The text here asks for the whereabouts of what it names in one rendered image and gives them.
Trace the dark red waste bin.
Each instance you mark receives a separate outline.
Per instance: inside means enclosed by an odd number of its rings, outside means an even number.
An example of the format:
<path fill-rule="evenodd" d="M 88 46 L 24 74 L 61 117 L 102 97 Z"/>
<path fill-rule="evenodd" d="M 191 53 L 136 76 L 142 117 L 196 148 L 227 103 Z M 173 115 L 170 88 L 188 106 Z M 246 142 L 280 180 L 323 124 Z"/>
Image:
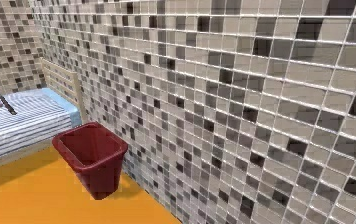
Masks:
<path fill-rule="evenodd" d="M 128 144 L 98 122 L 89 122 L 57 134 L 52 144 L 95 200 L 119 186 Z"/>

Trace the wooden bed with striped blanket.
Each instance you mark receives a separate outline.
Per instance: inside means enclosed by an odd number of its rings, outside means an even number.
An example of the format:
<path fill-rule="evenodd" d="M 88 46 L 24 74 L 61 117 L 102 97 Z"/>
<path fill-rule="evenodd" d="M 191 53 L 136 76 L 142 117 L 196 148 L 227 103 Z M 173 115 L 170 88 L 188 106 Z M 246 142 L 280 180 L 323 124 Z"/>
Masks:
<path fill-rule="evenodd" d="M 0 93 L 17 112 L 0 108 L 0 166 L 49 147 L 56 134 L 87 120 L 78 74 L 45 59 L 41 66 L 44 88 Z"/>

